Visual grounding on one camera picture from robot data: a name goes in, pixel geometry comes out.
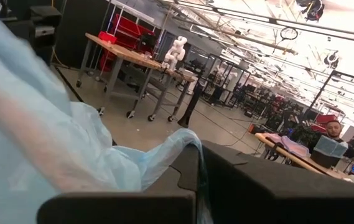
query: wooden table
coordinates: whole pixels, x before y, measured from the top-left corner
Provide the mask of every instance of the wooden table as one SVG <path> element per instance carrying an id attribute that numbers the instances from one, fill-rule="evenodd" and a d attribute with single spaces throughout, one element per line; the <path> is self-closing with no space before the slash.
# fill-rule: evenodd
<path id="1" fill-rule="evenodd" d="M 103 40 L 99 39 L 98 37 L 91 35 L 91 34 L 86 33 L 85 36 L 88 38 L 88 43 L 85 48 L 85 53 L 84 53 L 82 65 L 81 65 L 80 71 L 78 73 L 78 80 L 77 80 L 77 84 L 76 84 L 77 87 L 80 88 L 82 85 L 81 80 L 82 80 L 82 76 L 86 70 L 86 64 L 88 61 L 88 57 L 91 52 L 91 48 L 92 48 L 93 43 L 96 43 L 99 46 L 101 46 L 102 48 L 104 48 L 105 50 L 107 50 L 108 52 L 110 52 L 116 56 L 116 60 L 114 60 L 113 64 L 112 64 L 112 70 L 110 73 L 109 80 L 108 80 L 108 82 L 105 86 L 105 89 L 104 89 L 104 91 L 106 92 L 106 98 L 105 98 L 106 102 L 108 101 L 108 99 L 110 98 L 111 95 L 116 95 L 116 96 L 130 98 L 130 99 L 135 100 L 133 109 L 127 113 L 127 117 L 132 118 L 132 117 L 134 117 L 137 104 L 142 100 L 142 98 L 145 94 L 145 91 L 147 90 L 149 93 L 152 93 L 158 99 L 156 107 L 154 109 L 154 112 L 153 112 L 153 114 L 151 114 L 148 117 L 148 120 L 149 121 L 154 120 L 154 117 L 156 116 L 157 112 L 160 110 L 162 105 L 174 106 L 174 112 L 168 119 L 169 121 L 174 120 L 175 115 L 177 114 L 177 112 L 184 100 L 184 97 L 185 97 L 186 92 L 188 90 L 189 84 L 191 82 L 194 82 L 194 79 L 192 79 L 191 77 L 186 77 L 184 75 L 180 75 L 180 74 L 178 74 L 174 71 L 171 71 L 171 70 L 164 70 L 161 67 L 161 64 L 159 62 L 155 62 L 151 59 L 146 59 L 141 54 L 134 52 L 132 50 L 128 50 L 125 47 L 122 47 L 120 45 L 111 44 L 109 42 L 103 41 Z M 130 71 L 133 71 L 134 74 L 141 74 L 141 75 L 145 76 L 145 81 L 141 85 L 138 93 L 135 93 L 134 91 L 130 91 L 129 93 L 121 93 L 120 91 L 117 92 L 114 89 L 115 84 L 117 82 L 117 76 L 121 70 L 123 61 L 131 62 L 136 65 L 140 65 L 140 66 L 149 68 L 149 72 L 147 72 L 147 73 L 142 73 L 137 70 L 129 69 Z M 153 80 L 153 78 L 151 79 L 153 70 L 161 71 L 162 73 L 165 73 L 167 75 L 167 80 L 165 81 L 165 84 L 154 82 L 154 86 L 161 91 L 160 95 L 155 94 L 152 90 L 147 89 L 148 83 L 151 82 L 151 80 Z M 165 101 L 165 94 L 167 93 L 168 87 L 170 87 L 170 84 L 171 84 L 171 81 L 173 78 L 186 81 L 186 84 L 184 86 L 184 90 L 182 91 L 180 98 L 178 99 L 176 104 L 169 103 L 169 102 L 163 103 L 163 101 Z M 105 112 L 106 102 L 104 102 L 104 105 L 98 109 L 98 112 L 100 113 L 100 115 L 102 115 Z"/>
<path id="2" fill-rule="evenodd" d="M 255 135 L 261 142 L 265 143 L 265 145 L 269 147 L 274 147 L 274 143 L 268 139 L 266 139 L 266 134 L 260 134 L 257 133 Z M 348 175 L 344 174 L 343 172 L 339 170 L 332 170 L 332 169 L 327 169 L 313 161 L 310 157 L 299 157 L 295 154 L 291 154 L 289 151 L 286 149 L 283 149 L 281 147 L 276 147 L 276 151 L 283 155 L 284 157 L 290 159 L 291 161 L 295 162 L 299 166 L 310 170 L 312 172 L 316 172 L 318 174 L 323 174 L 323 175 L 329 175 L 334 178 L 338 179 L 344 179 L 344 178 L 349 178 Z"/>

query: white robot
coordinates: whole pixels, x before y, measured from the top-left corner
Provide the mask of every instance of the white robot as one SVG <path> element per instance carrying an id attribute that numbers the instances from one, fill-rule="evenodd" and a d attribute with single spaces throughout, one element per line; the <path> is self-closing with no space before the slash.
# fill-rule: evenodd
<path id="1" fill-rule="evenodd" d="M 185 57 L 184 45 L 188 42 L 185 37 L 178 37 L 174 41 L 170 50 L 166 53 L 164 61 L 162 63 L 162 68 L 168 68 L 169 70 L 174 71 L 175 66 L 178 61 L 181 61 Z"/>

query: pink fabric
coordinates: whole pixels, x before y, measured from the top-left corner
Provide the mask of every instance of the pink fabric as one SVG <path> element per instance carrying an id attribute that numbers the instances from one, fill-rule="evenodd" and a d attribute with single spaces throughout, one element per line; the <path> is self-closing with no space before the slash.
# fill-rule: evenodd
<path id="1" fill-rule="evenodd" d="M 292 154 L 295 154 L 299 157 L 308 157 L 309 150 L 307 147 L 298 144 L 294 141 L 291 141 L 287 136 L 280 137 L 277 134 L 265 134 L 266 137 L 270 138 L 274 142 L 282 143 L 284 148 L 287 149 Z"/>

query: light blue plastic sheet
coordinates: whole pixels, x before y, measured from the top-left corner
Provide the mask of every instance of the light blue plastic sheet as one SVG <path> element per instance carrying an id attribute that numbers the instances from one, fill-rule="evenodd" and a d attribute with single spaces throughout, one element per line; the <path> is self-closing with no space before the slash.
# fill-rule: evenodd
<path id="1" fill-rule="evenodd" d="M 43 61 L 0 22 L 0 224 L 35 223 L 40 205 L 64 192 L 142 191 L 188 144 L 201 152 L 196 134 L 180 129 L 149 152 L 112 147 L 96 110 L 70 102 Z M 199 221 L 211 223 L 204 196 Z"/>

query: dark shirt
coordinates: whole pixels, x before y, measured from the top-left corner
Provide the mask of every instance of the dark shirt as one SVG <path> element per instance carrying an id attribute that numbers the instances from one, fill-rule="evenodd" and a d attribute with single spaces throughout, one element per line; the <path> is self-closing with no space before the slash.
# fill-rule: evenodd
<path id="1" fill-rule="evenodd" d="M 314 151 L 314 147 L 315 147 L 316 144 L 318 143 L 319 139 L 320 139 L 320 136 L 319 136 L 319 138 L 318 138 L 316 141 L 311 142 L 311 143 L 308 145 L 309 153 L 312 154 L 312 152 Z M 337 140 L 336 140 L 336 139 L 333 139 L 333 140 L 336 141 L 336 142 L 338 142 L 338 143 L 344 142 L 344 140 L 342 140 L 342 139 L 337 139 Z M 348 158 L 350 158 L 350 159 L 354 158 L 354 148 L 352 148 L 351 146 L 348 146 L 348 149 L 345 151 L 344 156 L 345 156 L 345 157 L 348 157 Z"/>

